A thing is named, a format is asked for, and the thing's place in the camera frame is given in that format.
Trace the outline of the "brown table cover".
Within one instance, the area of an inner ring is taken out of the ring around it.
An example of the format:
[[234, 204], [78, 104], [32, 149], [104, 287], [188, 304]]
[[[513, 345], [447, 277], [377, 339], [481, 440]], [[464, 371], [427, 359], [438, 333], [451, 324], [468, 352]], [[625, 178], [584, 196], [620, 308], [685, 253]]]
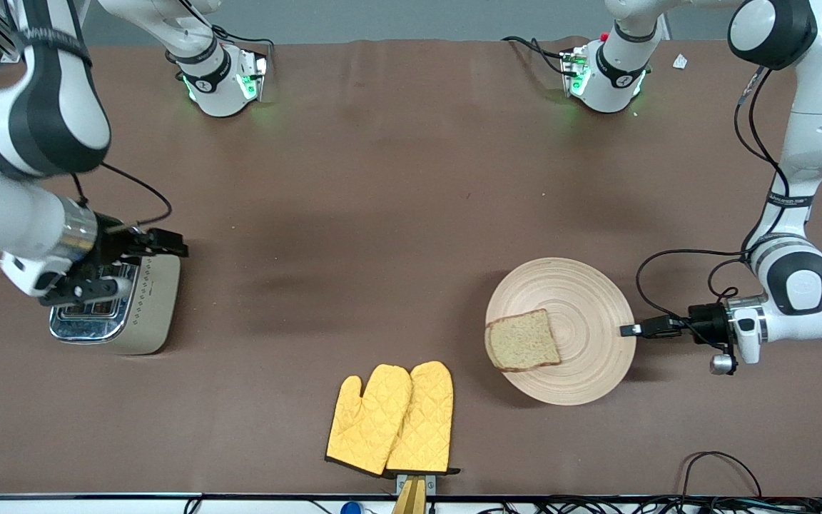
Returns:
[[588, 263], [646, 318], [646, 257], [739, 247], [771, 169], [735, 140], [753, 67], [725, 43], [662, 44], [617, 115], [498, 42], [280, 45], [276, 102], [229, 119], [160, 49], [92, 54], [108, 162], [170, 199], [163, 227], [191, 253], [147, 357], [55, 341], [0, 273], [0, 493], [380, 493], [324, 461], [338, 388], [437, 359], [461, 471], [442, 494], [673, 493], [688, 455], [717, 450], [767, 495], [822, 495], [822, 341], [728, 377], [688, 338], [640, 341], [581, 406], [532, 400], [484, 351], [490, 296], [525, 261]]

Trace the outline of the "brown bread slice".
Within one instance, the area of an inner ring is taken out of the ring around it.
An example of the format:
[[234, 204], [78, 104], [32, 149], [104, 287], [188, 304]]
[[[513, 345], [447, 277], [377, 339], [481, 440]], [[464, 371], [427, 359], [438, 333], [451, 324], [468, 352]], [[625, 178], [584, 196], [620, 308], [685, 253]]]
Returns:
[[484, 331], [489, 360], [502, 372], [525, 372], [562, 362], [545, 309], [493, 320]]

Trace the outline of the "round wooden plate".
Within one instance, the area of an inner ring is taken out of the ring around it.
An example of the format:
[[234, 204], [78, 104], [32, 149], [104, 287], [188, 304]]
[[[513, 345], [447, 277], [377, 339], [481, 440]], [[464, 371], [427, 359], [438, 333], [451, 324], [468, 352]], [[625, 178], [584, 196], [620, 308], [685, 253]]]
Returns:
[[636, 354], [635, 336], [620, 336], [633, 313], [619, 287], [581, 261], [542, 258], [509, 272], [494, 290], [485, 326], [545, 309], [562, 362], [525, 372], [502, 372], [515, 388], [552, 405], [593, 403], [624, 380]]

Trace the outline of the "yellow quilted oven mitt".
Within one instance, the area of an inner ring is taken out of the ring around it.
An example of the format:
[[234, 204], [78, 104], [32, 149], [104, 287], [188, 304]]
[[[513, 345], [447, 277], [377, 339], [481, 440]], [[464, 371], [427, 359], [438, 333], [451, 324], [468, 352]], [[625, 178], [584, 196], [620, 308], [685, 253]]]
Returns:
[[384, 474], [412, 390], [410, 374], [400, 366], [380, 364], [368, 381], [347, 377], [334, 404], [326, 461], [366, 475]]
[[430, 361], [410, 374], [412, 393], [385, 469], [395, 474], [454, 475], [450, 466], [455, 390], [447, 366]]

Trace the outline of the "cream and chrome toaster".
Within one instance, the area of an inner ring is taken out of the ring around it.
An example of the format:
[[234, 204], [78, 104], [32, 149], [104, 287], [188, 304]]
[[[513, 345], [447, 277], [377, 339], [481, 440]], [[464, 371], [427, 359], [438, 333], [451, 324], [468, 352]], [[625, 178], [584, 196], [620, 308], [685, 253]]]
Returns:
[[101, 266], [98, 278], [127, 280], [128, 290], [108, 300], [53, 307], [50, 335], [62, 343], [101, 353], [157, 353], [172, 325], [180, 276], [181, 260], [174, 255], [135, 257]]

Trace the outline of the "wooden clamp with metal bracket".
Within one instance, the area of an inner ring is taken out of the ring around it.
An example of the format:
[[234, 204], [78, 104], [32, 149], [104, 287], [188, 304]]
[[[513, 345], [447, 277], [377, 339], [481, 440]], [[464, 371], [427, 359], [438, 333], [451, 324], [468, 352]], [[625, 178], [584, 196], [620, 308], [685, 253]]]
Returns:
[[437, 514], [437, 476], [398, 474], [395, 476], [395, 504], [391, 514]]

